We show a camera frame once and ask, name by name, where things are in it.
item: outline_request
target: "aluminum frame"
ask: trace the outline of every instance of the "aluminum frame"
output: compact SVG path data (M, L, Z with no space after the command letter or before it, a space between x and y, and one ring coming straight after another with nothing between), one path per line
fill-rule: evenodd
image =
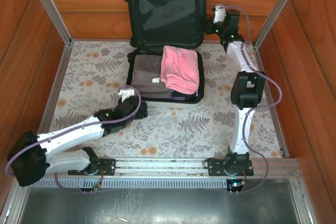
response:
M164 181L176 180L183 183L196 182L196 185L202 185L204 188L220 187L221 185L225 188L223 186L225 185L224 180L232 179L232 177L209 177L207 169L203 167L203 160L201 158L117 158L116 175L106 176L104 177L104 181L106 185L119 183L118 188L131 188L132 185L136 184L137 180L155 179ZM255 175L248 177L248 179L263 178L266 170L265 161L262 158L252 158L251 160ZM303 185L298 161L295 158L268 158L268 162L269 179L285 178L290 181L290 188L300 222L316 223L306 189ZM72 188L78 187L79 184L91 185L98 178L99 176L90 176L90 178L87 176L68 176L62 174L59 176L59 180L63 185ZM120 183L121 180L128 181L128 183ZM53 181L53 176L46 176L30 187L56 187ZM13 183L0 219L1 224L18 222L28 189L29 187L20 187L17 181Z
M287 1L288 0L277 0L277 2L275 3L274 7L272 8L269 15L267 16L265 23L261 27L259 36L256 41L256 45L255 45L257 49L259 49L259 47L263 43L266 35L270 31L272 25L274 24L275 20L281 13L281 10L283 9Z
M255 48L255 52L256 52L256 59L257 59L258 68L261 71L265 71L259 49ZM274 103L274 100L273 100L273 97L272 97L272 94L271 94L271 90L269 88L268 81L265 82L264 90L265 90L267 103L268 104ZM290 157L289 151L288 151L288 148L287 148L287 144L286 144L286 141L285 141L285 137L284 137L284 134L283 134L282 129L281 129L281 125L280 125L279 117L278 117L278 114L277 114L277 110L274 106L272 106L272 107L269 108L269 111L271 113L271 117L272 117L273 125L274 125L274 128L275 128L275 132L276 132L276 135L277 135L280 150L282 150L282 153L283 153L284 157Z
M48 132L51 121L53 119L52 115L54 114L58 96L61 92L61 87L63 84L63 79L65 76L65 73L67 71L67 66L69 63L69 59L71 56L72 48L73 48L73 43L71 42L70 45L65 45L64 50L61 56L61 60L59 62L56 76L53 82L53 85L51 87L51 92L46 104L46 108L44 110L40 126L38 128L37 134L43 133L43 132Z
M58 30L65 45L70 45L71 35L53 0L41 0L45 10Z

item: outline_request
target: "black suitcase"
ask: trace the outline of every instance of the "black suitcase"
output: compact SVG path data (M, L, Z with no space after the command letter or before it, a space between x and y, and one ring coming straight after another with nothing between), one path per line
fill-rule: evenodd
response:
M163 46L195 49L203 43L206 24L206 0L125 0L128 2L132 37L136 50L128 54L130 68L127 85L131 85L137 55L162 55ZM204 97L202 56L197 52L200 85L194 96L185 101L143 98L149 106L192 108ZM173 96L181 96L174 91Z

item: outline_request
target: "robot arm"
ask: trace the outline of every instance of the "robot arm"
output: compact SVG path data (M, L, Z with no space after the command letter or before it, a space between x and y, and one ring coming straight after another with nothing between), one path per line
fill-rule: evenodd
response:
M32 131L24 133L7 157L10 161L14 155L25 150L11 164L8 163L20 186L31 185L46 174L65 170L94 173L98 169L100 159L92 148L84 147L75 152L64 151L83 142L116 133L130 124L133 119L147 117L147 104L141 102L138 112L129 119L123 120L134 113L139 100L134 96L134 90L124 90L122 95L115 109L100 110L88 119L65 129L39 135L35 135Z
M248 143L249 132L254 111L261 102L265 80L250 69L258 69L252 63L244 47L244 39L238 33L239 11L226 10L225 6L218 4L213 8L215 17L208 20L206 33L216 33L220 37L220 43L229 55L238 71L237 77L231 90L231 102L235 105L235 126L228 152L223 162L224 171L227 175L253 175L251 161L249 160L248 148L244 143L243 128L245 125L245 137ZM218 161L210 160L208 167L216 166Z

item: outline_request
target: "white tag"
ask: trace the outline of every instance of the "white tag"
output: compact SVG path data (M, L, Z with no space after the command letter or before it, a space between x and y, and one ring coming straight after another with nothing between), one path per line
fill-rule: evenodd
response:
M225 6L223 4L218 4L215 6L214 23L224 22L224 19L225 19Z
M160 77L153 78L152 83L159 83L160 82Z
M121 95L121 102L123 102L129 97L135 96L134 89L121 89L119 90L118 95Z

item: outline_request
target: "pink towel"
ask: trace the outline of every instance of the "pink towel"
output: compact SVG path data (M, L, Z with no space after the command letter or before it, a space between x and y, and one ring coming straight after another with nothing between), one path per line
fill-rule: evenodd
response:
M164 46L161 81L165 83L168 89L183 94L194 94L199 86L196 51Z

